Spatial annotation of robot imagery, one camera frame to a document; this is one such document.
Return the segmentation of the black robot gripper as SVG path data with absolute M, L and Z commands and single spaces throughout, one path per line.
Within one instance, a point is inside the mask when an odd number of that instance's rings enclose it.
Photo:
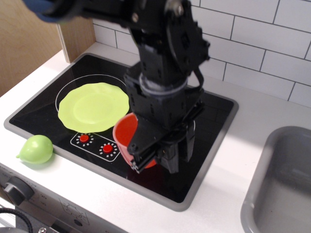
M 204 104 L 204 78 L 200 69 L 194 74 L 197 87 L 183 82 L 175 89 L 157 92 L 148 88 L 140 67 L 127 69 L 124 80 L 131 111 L 138 127 L 127 148 L 133 155 L 131 168 L 141 173 L 153 160 L 171 174 L 179 171 L 180 160 L 189 162 L 195 141 L 195 118 Z

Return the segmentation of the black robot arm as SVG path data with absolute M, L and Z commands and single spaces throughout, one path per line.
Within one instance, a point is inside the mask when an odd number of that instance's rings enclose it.
M 81 16 L 119 24 L 135 42 L 140 61 L 127 69 L 129 104 L 138 127 L 127 150 L 130 166 L 142 172 L 152 161 L 170 173 L 190 160 L 194 121 L 202 112 L 209 43 L 193 20 L 188 0 L 27 0 L 45 22 Z

